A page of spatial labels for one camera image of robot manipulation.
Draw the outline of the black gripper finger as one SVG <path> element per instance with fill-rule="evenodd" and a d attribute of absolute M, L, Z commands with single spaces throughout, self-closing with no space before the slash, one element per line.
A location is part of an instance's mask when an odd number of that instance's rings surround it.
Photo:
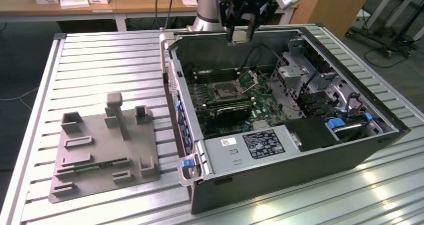
<path fill-rule="evenodd" d="M 231 14 L 233 2 L 231 0 L 215 0 L 218 8 L 218 21 L 221 26 L 225 28 L 225 38 L 227 43 L 231 43 L 233 31 L 234 31 L 234 20 Z"/>
<path fill-rule="evenodd" d="M 254 5 L 249 10 L 249 23 L 246 29 L 246 39 L 251 40 L 254 30 L 266 25 L 271 15 L 274 14 L 278 4 L 274 0 L 266 1 L 262 5 Z"/>

